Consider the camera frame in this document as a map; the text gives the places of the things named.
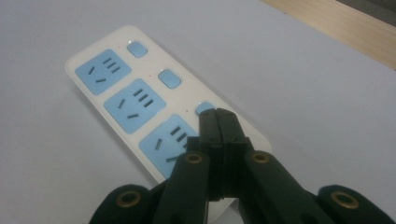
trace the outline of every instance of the white table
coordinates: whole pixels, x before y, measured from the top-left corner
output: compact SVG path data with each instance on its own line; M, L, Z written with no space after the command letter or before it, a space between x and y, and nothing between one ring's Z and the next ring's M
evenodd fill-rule
M353 188L396 219L396 72L260 1L2 1L0 223L88 223L156 183L64 71L135 25L256 125L314 193ZM242 223L235 204L216 223Z

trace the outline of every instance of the wooden floor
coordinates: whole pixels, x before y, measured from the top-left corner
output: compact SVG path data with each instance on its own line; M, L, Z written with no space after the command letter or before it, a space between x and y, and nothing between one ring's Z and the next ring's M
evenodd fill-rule
M262 0L396 70L396 27L335 0Z

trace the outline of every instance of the white power strip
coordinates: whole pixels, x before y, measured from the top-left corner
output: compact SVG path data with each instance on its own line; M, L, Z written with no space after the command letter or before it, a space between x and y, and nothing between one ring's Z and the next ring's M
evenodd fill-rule
M108 124L160 183L198 135L198 115L233 111L257 150L268 140L213 91L133 26L121 27L69 59L66 71ZM210 203L208 221L232 202Z

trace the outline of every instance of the extension socket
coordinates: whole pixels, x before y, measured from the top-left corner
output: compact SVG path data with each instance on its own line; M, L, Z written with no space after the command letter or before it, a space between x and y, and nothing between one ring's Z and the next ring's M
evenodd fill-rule
M125 26L69 59L66 71L108 124L160 183L198 135L198 115L233 111L255 149L268 140L213 91L133 26ZM232 202L209 204L212 222Z

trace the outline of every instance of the power outlet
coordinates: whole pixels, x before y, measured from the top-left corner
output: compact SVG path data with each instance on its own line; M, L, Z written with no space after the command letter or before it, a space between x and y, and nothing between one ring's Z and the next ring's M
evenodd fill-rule
M105 109L126 133L134 133L165 106L141 78L105 101Z
M76 69L76 74L94 95L99 95L132 72L112 49L107 49Z
M178 115L172 115L140 143L139 147L157 169L168 178L178 155L186 151L187 137L198 133Z

